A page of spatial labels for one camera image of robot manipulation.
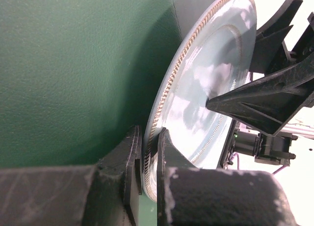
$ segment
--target glossy plate surface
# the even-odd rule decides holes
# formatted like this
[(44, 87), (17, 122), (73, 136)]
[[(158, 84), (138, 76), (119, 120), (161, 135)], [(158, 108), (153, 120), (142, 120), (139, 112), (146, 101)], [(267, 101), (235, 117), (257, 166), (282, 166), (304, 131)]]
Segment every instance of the glossy plate surface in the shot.
[(152, 141), (166, 127), (195, 166), (215, 169), (231, 118), (205, 108), (208, 98), (246, 81), (256, 36), (253, 0), (216, 0), (179, 47), (156, 97), (143, 141), (143, 188), (157, 201)]

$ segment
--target textured green surface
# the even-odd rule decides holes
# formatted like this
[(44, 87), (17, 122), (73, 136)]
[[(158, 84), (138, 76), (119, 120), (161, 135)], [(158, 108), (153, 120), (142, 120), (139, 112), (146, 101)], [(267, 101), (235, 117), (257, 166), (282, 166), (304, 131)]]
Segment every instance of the textured green surface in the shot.
[(179, 44), (172, 0), (0, 0), (0, 168), (95, 163)]

